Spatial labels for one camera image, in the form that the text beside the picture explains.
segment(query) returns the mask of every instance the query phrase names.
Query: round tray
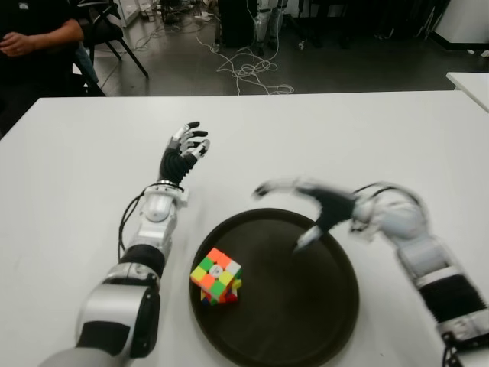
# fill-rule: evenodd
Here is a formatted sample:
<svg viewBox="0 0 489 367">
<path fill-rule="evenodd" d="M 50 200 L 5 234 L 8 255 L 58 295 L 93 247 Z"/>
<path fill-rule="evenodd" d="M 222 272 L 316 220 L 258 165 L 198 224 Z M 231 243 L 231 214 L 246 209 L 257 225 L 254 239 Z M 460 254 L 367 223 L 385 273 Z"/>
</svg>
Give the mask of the round tray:
<svg viewBox="0 0 489 367">
<path fill-rule="evenodd" d="M 310 367 L 335 356 L 358 315 L 358 284 L 329 234 L 293 254 L 312 220 L 280 209 L 257 209 L 221 223 L 204 240 L 194 269 L 214 247 L 242 266 L 235 304 L 209 306 L 190 282 L 190 302 L 210 343 L 238 365 Z"/>
</svg>

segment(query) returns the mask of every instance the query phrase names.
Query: gray floor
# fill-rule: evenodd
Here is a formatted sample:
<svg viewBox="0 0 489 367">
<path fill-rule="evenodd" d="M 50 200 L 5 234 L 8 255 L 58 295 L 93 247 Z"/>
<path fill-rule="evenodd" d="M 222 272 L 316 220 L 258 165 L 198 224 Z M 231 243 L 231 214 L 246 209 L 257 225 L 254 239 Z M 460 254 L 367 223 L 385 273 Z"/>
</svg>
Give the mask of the gray floor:
<svg viewBox="0 0 489 367">
<path fill-rule="evenodd" d="M 131 48 L 141 46 L 158 26 L 136 20 L 126 29 Z M 125 54 L 119 62 L 105 46 L 96 51 L 96 70 L 108 96 L 222 96 L 236 95 L 235 80 L 217 73 L 223 63 L 200 45 L 214 40 L 215 25 L 183 20 L 183 27 L 161 28 L 136 56 L 150 74 L 146 80 Z M 453 89 L 448 71 L 487 72 L 488 60 L 467 51 L 448 51 L 431 40 L 379 41 L 358 37 L 350 49 L 338 46 L 334 34 L 324 37 L 321 49 L 307 44 L 297 49 L 298 37 L 284 28 L 280 52 L 274 59 L 278 71 L 261 74 L 267 85 L 289 84 L 295 93 L 343 93 Z M 235 50 L 222 50 L 231 56 Z M 265 58 L 273 53 L 268 50 Z M 244 57 L 242 62 L 249 62 Z M 259 86 L 240 82 L 241 94 L 265 94 Z"/>
</svg>

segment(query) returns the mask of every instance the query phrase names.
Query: person's hand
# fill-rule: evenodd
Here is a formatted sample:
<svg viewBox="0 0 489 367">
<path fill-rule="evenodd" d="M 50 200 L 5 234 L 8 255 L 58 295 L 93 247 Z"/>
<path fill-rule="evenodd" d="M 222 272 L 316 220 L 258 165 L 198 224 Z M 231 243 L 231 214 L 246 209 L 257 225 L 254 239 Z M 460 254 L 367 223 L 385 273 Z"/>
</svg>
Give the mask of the person's hand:
<svg viewBox="0 0 489 367">
<path fill-rule="evenodd" d="M 35 50 L 32 36 L 11 32 L 3 37 L 0 42 L 0 51 L 8 57 L 19 57 L 30 54 Z"/>
</svg>

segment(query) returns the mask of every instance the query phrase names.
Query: white cable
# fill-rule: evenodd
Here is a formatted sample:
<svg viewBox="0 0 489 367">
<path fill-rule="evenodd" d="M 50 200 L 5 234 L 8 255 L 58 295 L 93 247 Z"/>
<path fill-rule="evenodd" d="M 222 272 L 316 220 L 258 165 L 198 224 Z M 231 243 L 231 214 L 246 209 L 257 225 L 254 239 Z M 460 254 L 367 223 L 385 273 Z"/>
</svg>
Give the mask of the white cable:
<svg viewBox="0 0 489 367">
<path fill-rule="evenodd" d="M 248 1 L 246 1 L 246 9 L 248 10 L 248 13 L 250 14 L 251 19 L 253 20 L 253 23 L 254 23 L 253 14 L 251 13 L 251 11 L 248 7 Z M 220 67 L 217 68 L 216 72 L 220 73 L 222 71 L 228 71 L 231 74 L 231 76 L 236 79 L 236 89 L 238 90 L 238 96 L 241 95 L 241 90 L 239 88 L 239 83 L 238 83 L 239 80 L 262 87 L 263 89 L 265 89 L 265 92 L 267 92 L 267 94 L 269 96 L 273 95 L 273 94 L 291 94 L 294 92 L 294 89 L 292 86 L 289 86 L 288 84 L 280 84 L 279 86 L 267 86 L 267 85 L 263 84 L 261 82 L 260 78 L 258 77 L 259 73 L 264 73 L 266 71 L 277 71 L 278 70 L 278 65 L 276 63 L 271 63 L 271 61 L 272 61 L 272 59 L 274 59 L 276 57 L 276 55 L 278 54 L 278 50 L 279 50 L 279 40 L 278 40 L 278 38 L 279 38 L 278 37 L 279 25 L 280 25 L 280 22 L 277 20 L 277 49 L 275 51 L 275 54 L 268 60 L 265 60 L 259 56 L 256 56 L 249 47 L 240 48 L 233 57 L 227 58 L 226 56 L 221 55 L 218 52 L 214 51 L 212 49 L 212 46 L 210 46 L 208 44 L 204 44 L 199 39 L 199 36 L 196 36 L 196 39 L 202 46 L 208 47 L 209 50 L 213 54 L 219 55 L 220 57 L 222 57 L 223 59 L 226 60 Z M 254 28 L 255 28 L 255 31 L 254 31 L 253 41 L 256 39 L 256 27 L 254 27 Z M 240 56 L 251 57 L 252 58 L 252 64 L 251 63 L 244 63 L 241 65 L 241 68 L 236 69 L 235 65 L 232 61 L 236 57 L 240 57 Z M 227 64 L 231 65 L 231 69 L 225 67 Z"/>
</svg>

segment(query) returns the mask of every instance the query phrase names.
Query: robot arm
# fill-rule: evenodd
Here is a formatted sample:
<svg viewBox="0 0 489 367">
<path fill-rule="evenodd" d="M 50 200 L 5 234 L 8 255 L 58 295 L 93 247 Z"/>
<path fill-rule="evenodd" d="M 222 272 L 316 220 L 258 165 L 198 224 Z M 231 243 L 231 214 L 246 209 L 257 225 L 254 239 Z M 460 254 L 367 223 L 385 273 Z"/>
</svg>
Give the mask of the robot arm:
<svg viewBox="0 0 489 367">
<path fill-rule="evenodd" d="M 394 245 L 402 269 L 435 317 L 447 348 L 464 351 L 487 347 L 489 310 L 445 246 L 429 232 L 427 215 L 414 194 L 384 184 L 373 195 L 362 196 L 363 189 L 347 193 L 301 180 L 268 181 L 254 194 L 264 196 L 276 190 L 311 196 L 321 206 L 316 225 L 298 238 L 296 250 L 349 219 L 354 232 L 382 232 Z M 382 203 L 381 197 L 388 190 L 402 193 L 403 200 Z"/>
<path fill-rule="evenodd" d="M 168 143 L 157 182 L 126 209 L 119 229 L 123 256 L 88 296 L 76 324 L 76 347 L 51 356 L 41 367 L 119 367 L 147 356 L 157 341 L 160 279 L 171 250 L 176 214 L 184 204 L 179 186 L 209 150 L 198 122 L 183 126 Z M 127 213 L 144 197 L 138 231 L 125 248 L 122 230 Z"/>
</svg>

